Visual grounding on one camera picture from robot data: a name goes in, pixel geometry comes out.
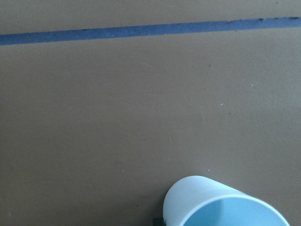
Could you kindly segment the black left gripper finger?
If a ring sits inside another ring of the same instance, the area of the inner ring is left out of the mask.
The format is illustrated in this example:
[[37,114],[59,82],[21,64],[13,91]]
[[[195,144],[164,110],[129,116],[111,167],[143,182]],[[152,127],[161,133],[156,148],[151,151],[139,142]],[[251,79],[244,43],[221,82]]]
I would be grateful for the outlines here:
[[163,218],[154,218],[153,226],[165,226],[164,219]]

